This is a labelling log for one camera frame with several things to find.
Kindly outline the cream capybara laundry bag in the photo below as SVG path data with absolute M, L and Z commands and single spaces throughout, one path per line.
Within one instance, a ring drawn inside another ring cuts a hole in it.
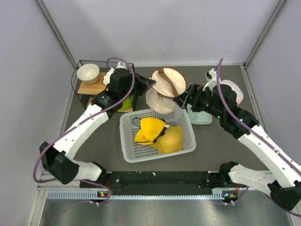
M 157 113 L 172 112 L 176 107 L 173 99 L 186 90 L 185 78 L 177 70 L 165 67 L 157 69 L 150 79 L 156 83 L 146 92 L 146 104 Z

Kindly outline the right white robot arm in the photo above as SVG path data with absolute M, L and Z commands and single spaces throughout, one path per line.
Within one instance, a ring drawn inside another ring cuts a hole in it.
M 263 173 L 230 161 L 220 166 L 219 179 L 224 186 L 241 184 L 269 196 L 286 211 L 301 200 L 301 167 L 271 140 L 259 121 L 238 106 L 236 89 L 220 81 L 215 69 L 206 73 L 207 84 L 190 84 L 173 101 L 184 109 L 206 112 L 219 120 L 224 131 L 251 150 L 269 169 Z

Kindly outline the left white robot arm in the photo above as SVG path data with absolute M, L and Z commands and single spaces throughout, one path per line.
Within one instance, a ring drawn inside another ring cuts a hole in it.
M 62 184 L 71 181 L 90 180 L 95 186 L 103 186 L 107 176 L 96 163 L 74 160 L 79 148 L 99 128 L 108 121 L 132 95 L 144 95 L 155 83 L 137 74 L 133 68 L 119 61 L 103 76 L 104 90 L 94 96 L 85 112 L 51 143 L 40 145 L 38 162 L 54 179 Z

